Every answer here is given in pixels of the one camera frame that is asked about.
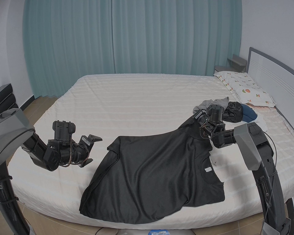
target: wall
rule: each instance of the wall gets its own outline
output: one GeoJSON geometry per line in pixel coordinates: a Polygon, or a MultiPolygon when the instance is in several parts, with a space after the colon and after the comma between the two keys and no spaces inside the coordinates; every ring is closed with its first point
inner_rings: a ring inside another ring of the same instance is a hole
{"type": "Polygon", "coordinates": [[[240,57],[254,47],[294,69],[294,0],[242,0],[240,57]]]}
{"type": "Polygon", "coordinates": [[[20,107],[33,95],[22,39],[25,0],[0,2],[0,78],[1,83],[11,83],[16,103],[20,107]]]}

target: gray towel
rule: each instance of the gray towel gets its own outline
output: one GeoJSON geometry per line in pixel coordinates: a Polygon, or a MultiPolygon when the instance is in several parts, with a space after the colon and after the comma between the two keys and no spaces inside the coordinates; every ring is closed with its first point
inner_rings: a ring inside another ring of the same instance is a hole
{"type": "Polygon", "coordinates": [[[198,110],[205,110],[209,107],[209,105],[220,105],[224,108],[224,110],[227,108],[229,104],[229,97],[223,98],[223,99],[216,99],[216,100],[205,100],[200,105],[195,106],[193,108],[193,113],[196,113],[198,110]]]}

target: pillow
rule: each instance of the pillow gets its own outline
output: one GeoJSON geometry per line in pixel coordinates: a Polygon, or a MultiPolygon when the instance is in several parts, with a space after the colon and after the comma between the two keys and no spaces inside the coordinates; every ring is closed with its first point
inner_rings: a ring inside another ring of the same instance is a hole
{"type": "Polygon", "coordinates": [[[214,75],[226,85],[238,102],[254,106],[275,106],[270,95],[260,88],[248,73],[221,71],[214,75]]]}

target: white bed sheet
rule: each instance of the white bed sheet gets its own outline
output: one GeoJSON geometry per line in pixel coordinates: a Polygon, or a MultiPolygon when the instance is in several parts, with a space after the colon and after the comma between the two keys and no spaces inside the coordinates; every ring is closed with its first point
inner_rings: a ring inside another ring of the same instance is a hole
{"type": "MultiPolygon", "coordinates": [[[[79,213],[80,198],[106,147],[120,135],[155,135],[173,131],[192,115],[195,105],[231,93],[216,77],[165,74],[87,75],[50,107],[35,124],[43,141],[54,138],[52,122],[76,124],[73,139],[94,134],[95,143],[84,168],[59,167],[54,172],[35,166],[20,148],[9,163],[12,185],[20,201],[29,208],[58,219],[120,229],[190,229],[235,221],[262,211],[252,173],[247,170],[237,145],[213,149],[215,172],[224,182],[225,201],[180,211],[150,224],[100,221],[79,213]]],[[[268,125],[268,134],[278,150],[277,170],[284,199],[294,196],[294,138],[274,108],[256,108],[268,125]]],[[[238,124],[226,123],[231,129],[238,124]]]]}

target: teal curtain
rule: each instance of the teal curtain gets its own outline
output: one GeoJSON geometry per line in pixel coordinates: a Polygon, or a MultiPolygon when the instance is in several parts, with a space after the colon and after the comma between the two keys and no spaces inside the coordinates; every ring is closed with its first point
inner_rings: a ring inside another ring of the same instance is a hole
{"type": "Polygon", "coordinates": [[[239,55],[241,0],[26,0],[34,95],[102,73],[213,75],[239,55]]]}
{"type": "Polygon", "coordinates": [[[116,73],[213,75],[239,55],[241,0],[112,2],[116,73]]]}
{"type": "Polygon", "coordinates": [[[111,1],[26,0],[23,27],[35,97],[61,96],[87,74],[115,73],[111,1]]]}

